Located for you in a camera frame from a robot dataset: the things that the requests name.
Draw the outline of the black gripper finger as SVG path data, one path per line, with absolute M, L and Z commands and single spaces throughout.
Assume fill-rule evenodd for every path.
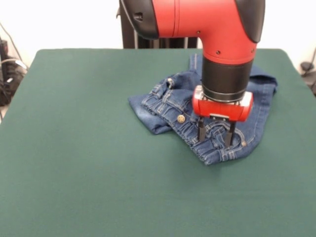
M 225 147 L 228 148 L 232 145 L 232 140 L 233 140 L 233 134 L 235 132 L 236 128 L 236 122 L 232 121 L 230 122 L 230 128 L 227 131 L 226 137 L 225 137 Z
M 204 127 L 204 117 L 198 118 L 198 141 L 202 142 L 205 140 L 205 127 Z

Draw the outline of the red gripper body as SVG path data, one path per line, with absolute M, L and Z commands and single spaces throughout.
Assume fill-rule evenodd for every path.
M 232 122 L 245 122 L 253 106 L 253 94 L 246 91 L 238 102 L 221 103 L 205 97 L 201 85 L 193 93 L 193 111 L 197 116 L 227 120 Z

